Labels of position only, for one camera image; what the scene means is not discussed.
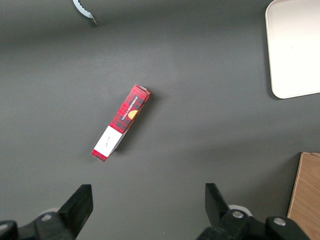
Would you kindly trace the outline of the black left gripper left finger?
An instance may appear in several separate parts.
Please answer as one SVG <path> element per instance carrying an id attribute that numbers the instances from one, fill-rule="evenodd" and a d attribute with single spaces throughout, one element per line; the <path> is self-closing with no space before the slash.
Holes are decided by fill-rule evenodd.
<path id="1" fill-rule="evenodd" d="M 24 226 L 0 222 L 2 240 L 75 240 L 93 211 L 90 184 L 82 184 L 59 208 L 48 209 Z"/>

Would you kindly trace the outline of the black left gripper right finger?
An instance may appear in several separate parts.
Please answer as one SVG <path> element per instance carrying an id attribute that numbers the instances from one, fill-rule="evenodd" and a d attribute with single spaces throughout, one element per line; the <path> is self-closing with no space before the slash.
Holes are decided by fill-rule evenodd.
<path id="1" fill-rule="evenodd" d="M 269 216 L 264 222 L 255 219 L 246 208 L 231 207 L 215 183 L 205 184 L 205 211 L 210 227 L 198 240 L 308 240 L 309 237 L 287 217 Z"/>

